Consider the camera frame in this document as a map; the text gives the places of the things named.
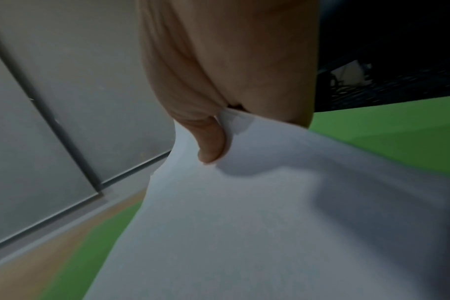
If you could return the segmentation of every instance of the paper sheet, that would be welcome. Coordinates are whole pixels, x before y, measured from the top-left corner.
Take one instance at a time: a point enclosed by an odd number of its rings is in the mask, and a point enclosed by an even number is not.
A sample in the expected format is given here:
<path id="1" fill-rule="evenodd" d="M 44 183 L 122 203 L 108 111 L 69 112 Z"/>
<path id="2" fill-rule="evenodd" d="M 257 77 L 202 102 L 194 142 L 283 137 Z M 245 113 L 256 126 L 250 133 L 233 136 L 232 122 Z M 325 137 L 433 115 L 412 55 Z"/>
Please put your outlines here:
<path id="1" fill-rule="evenodd" d="M 450 178 L 228 110 L 176 143 L 85 299 L 450 299 Z"/>

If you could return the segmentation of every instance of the finger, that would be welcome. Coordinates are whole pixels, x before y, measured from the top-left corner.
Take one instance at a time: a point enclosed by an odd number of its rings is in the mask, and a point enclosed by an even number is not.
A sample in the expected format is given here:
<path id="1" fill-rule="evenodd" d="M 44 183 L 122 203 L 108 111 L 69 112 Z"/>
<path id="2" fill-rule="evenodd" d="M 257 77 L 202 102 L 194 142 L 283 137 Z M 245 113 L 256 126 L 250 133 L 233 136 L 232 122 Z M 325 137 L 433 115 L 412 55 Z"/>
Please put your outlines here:
<path id="1" fill-rule="evenodd" d="M 224 154 L 225 132 L 214 117 L 197 121 L 177 121 L 197 140 L 200 148 L 198 158 L 201 162 L 212 163 Z"/>

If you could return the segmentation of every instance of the gray wall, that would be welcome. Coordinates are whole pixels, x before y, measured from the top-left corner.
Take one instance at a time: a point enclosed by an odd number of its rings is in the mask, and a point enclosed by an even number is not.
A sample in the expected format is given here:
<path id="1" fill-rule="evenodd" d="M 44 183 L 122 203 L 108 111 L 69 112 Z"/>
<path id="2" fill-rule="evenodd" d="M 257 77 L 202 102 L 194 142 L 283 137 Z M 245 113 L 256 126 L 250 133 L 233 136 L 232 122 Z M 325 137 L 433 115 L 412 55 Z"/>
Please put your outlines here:
<path id="1" fill-rule="evenodd" d="M 102 182 L 171 149 L 134 0 L 0 0 L 0 40 Z"/>
<path id="2" fill-rule="evenodd" d="M 95 194 L 0 61 L 0 241 Z"/>

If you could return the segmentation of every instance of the hand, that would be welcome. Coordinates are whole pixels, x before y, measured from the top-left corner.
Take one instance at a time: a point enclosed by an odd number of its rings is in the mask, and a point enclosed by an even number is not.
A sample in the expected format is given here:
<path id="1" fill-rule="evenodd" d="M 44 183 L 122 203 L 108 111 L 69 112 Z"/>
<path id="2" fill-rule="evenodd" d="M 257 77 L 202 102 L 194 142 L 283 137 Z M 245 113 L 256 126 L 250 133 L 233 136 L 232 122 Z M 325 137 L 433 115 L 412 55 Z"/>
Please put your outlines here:
<path id="1" fill-rule="evenodd" d="M 308 127 L 317 76 L 318 0 L 138 0 L 146 75 L 210 163 L 225 107 Z"/>

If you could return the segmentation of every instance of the wooden floor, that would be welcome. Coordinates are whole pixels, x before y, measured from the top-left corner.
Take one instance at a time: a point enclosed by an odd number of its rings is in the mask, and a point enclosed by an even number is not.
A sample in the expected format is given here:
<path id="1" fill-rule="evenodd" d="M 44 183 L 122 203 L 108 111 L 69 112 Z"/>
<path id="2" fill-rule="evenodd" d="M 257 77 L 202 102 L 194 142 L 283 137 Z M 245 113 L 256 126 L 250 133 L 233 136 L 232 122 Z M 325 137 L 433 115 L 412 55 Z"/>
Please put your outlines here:
<path id="1" fill-rule="evenodd" d="M 35 300 L 89 231 L 144 199 L 143 190 L 0 267 L 0 300 Z"/>

